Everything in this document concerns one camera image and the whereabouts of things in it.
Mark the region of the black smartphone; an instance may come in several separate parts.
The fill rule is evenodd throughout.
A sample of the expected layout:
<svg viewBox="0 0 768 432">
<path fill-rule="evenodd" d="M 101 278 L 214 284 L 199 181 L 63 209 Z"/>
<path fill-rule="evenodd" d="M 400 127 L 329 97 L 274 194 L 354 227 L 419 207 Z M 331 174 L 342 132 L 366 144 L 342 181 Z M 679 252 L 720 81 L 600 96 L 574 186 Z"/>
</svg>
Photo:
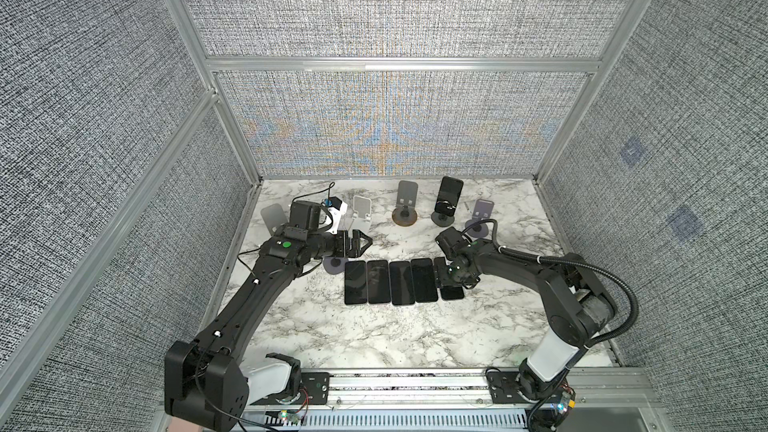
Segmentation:
<svg viewBox="0 0 768 432">
<path fill-rule="evenodd" d="M 433 259 L 433 267 L 436 276 L 436 287 L 443 301 L 458 301 L 465 298 L 464 288 L 455 282 L 448 274 L 449 269 L 443 257 Z"/>
<path fill-rule="evenodd" d="M 464 182 L 461 179 L 444 176 L 438 190 L 434 212 L 453 217 L 459 204 Z"/>
<path fill-rule="evenodd" d="M 429 258 L 411 261 L 414 297 L 418 303 L 432 303 L 438 300 L 434 264 Z"/>
</svg>

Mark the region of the pink-edged smartphone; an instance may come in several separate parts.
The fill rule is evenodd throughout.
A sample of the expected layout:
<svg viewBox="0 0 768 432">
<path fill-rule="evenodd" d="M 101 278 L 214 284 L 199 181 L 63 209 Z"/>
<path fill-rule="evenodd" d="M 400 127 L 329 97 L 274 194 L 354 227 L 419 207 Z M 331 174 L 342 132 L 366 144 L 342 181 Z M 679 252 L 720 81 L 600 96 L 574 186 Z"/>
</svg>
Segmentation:
<svg viewBox="0 0 768 432">
<path fill-rule="evenodd" d="M 349 261 L 344 270 L 344 303 L 348 306 L 368 302 L 365 261 Z"/>
</svg>

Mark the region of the blue-edged smartphone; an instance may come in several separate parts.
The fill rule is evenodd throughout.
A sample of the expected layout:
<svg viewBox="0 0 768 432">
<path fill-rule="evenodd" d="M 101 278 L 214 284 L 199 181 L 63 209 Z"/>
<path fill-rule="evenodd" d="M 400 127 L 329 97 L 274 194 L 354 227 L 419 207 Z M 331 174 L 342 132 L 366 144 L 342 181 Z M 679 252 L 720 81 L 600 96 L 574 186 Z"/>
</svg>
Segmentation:
<svg viewBox="0 0 768 432">
<path fill-rule="evenodd" d="M 395 306 L 415 304 L 412 267 L 408 261 L 389 263 L 391 302 Z"/>
</svg>

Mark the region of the teal-edged smartphone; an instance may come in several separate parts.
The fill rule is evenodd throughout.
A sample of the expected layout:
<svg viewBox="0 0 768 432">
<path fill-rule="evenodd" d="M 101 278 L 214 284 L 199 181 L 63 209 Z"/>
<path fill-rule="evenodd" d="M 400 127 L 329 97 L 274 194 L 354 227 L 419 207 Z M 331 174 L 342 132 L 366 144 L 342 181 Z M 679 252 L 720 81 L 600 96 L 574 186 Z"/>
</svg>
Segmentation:
<svg viewBox="0 0 768 432">
<path fill-rule="evenodd" d="M 389 267 L 386 260 L 371 260 L 366 264 L 367 298 L 369 304 L 391 302 Z"/>
</svg>

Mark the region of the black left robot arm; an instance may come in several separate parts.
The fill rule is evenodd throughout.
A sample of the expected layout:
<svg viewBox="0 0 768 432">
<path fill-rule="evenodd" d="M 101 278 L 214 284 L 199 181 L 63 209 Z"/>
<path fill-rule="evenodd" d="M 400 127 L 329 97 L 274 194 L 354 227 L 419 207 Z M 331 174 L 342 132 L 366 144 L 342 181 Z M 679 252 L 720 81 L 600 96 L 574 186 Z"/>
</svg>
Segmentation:
<svg viewBox="0 0 768 432">
<path fill-rule="evenodd" d="M 320 216 L 327 211 L 322 203 L 292 202 L 288 222 L 259 247 L 249 279 L 194 339 L 169 348 L 164 359 L 167 415 L 213 431 L 229 431 L 243 423 L 242 414 L 253 402 L 299 397 L 299 360 L 270 353 L 265 364 L 249 373 L 240 365 L 269 308 L 303 276 L 310 261 L 359 258 L 372 245 L 360 230 L 333 232 L 321 225 Z"/>
</svg>

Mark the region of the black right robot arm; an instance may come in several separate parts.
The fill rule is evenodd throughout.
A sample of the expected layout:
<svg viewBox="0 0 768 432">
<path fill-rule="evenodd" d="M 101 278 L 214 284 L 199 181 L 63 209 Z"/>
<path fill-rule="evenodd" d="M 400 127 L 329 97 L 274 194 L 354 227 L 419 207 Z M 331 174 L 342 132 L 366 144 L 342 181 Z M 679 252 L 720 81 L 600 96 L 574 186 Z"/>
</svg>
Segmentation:
<svg viewBox="0 0 768 432">
<path fill-rule="evenodd" d="M 449 283 L 471 288 L 489 275 L 539 294 L 549 329 L 516 378 L 518 393 L 530 402 L 555 391 L 616 315 L 616 303 L 595 271 L 575 254 L 546 259 L 472 239 L 453 227 L 435 242 L 448 261 Z"/>
</svg>

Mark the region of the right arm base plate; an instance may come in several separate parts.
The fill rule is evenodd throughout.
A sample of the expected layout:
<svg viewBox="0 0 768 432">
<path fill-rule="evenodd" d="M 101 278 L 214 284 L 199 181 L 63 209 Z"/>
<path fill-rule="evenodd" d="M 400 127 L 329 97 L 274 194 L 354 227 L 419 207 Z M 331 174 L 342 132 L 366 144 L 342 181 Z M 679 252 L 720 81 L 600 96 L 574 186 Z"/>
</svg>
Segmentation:
<svg viewBox="0 0 768 432">
<path fill-rule="evenodd" d="M 489 367 L 484 370 L 484 378 L 494 404 L 552 402 L 563 396 L 568 402 L 575 396 L 563 374 L 544 381 L 528 369 L 520 372 Z"/>
</svg>

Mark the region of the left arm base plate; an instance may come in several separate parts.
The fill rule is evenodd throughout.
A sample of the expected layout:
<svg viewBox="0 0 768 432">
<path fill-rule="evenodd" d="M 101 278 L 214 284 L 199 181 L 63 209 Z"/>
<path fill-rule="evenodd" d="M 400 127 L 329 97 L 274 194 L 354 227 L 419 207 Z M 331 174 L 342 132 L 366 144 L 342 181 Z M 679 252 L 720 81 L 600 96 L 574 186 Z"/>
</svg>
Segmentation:
<svg viewBox="0 0 768 432">
<path fill-rule="evenodd" d="M 309 405 L 326 405 L 330 392 L 330 377 L 331 375 L 327 372 L 302 372 L 301 382 L 295 393 L 271 394 L 250 402 L 250 405 L 288 406 L 289 408 L 298 408 L 305 402 Z"/>
</svg>

